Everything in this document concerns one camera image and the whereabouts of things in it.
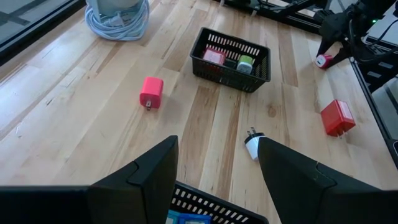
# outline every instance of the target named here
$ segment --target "pink charger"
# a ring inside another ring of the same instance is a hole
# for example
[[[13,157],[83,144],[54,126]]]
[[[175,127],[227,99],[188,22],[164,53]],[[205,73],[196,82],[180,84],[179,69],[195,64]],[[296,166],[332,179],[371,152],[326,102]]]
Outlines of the pink charger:
[[[162,101],[163,80],[155,77],[146,77],[141,93],[139,94],[139,102],[145,106],[147,110],[151,108],[158,109]]]

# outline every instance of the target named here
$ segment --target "white charger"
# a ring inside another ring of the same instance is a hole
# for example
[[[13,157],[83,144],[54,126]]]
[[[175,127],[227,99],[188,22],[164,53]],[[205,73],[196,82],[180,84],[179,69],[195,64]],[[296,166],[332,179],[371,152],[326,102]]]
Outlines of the white charger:
[[[258,160],[258,149],[260,138],[265,137],[264,133],[257,133],[254,127],[251,127],[251,131],[248,131],[249,137],[244,140],[246,149],[248,149],[249,154],[253,160]]]

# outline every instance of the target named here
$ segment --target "red object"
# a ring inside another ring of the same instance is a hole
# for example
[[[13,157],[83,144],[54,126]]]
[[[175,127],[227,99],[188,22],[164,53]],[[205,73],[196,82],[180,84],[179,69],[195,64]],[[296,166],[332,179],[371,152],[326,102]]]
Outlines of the red object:
[[[139,94],[139,102],[148,110],[151,108],[159,108],[162,101],[163,80],[154,77],[146,77],[141,93]]]
[[[322,69],[326,69],[332,60],[333,56],[331,55],[318,55],[317,59],[315,59],[315,65]]]
[[[207,60],[209,62],[213,62],[219,65],[223,65],[225,62],[226,54],[223,52],[220,52],[219,50],[207,48],[205,55],[203,56],[204,60]]]
[[[322,112],[326,133],[341,136],[355,126],[355,121],[346,102],[333,100]]]

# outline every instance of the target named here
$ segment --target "wooden table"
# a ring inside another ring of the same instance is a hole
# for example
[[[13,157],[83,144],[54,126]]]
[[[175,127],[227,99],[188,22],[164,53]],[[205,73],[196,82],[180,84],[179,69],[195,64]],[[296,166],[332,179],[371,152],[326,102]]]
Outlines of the wooden table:
[[[349,62],[314,66],[318,36],[210,0],[152,0],[151,9],[138,42],[95,36],[81,10],[0,68],[1,184],[91,184],[176,134],[178,180],[278,223],[243,143],[254,126],[345,174],[398,189]],[[248,94],[194,76],[189,52],[203,26],[268,46],[271,82]],[[164,79],[160,110],[138,102],[146,76]],[[320,111],[333,99],[346,101],[357,122],[343,139],[323,129]]]

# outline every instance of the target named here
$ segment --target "black plastic basket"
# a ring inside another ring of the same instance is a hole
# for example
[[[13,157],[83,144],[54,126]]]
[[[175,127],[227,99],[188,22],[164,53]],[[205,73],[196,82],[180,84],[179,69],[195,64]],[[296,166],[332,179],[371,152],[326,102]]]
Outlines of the black plastic basket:
[[[235,62],[238,62],[241,55],[252,57],[254,63],[251,74],[203,60],[202,57],[208,47],[225,53],[226,58]],[[271,80],[269,48],[205,27],[202,27],[190,56],[193,74],[242,91],[252,93]]]
[[[182,213],[209,215],[212,223],[268,224],[268,220],[198,189],[176,182],[170,209]]]

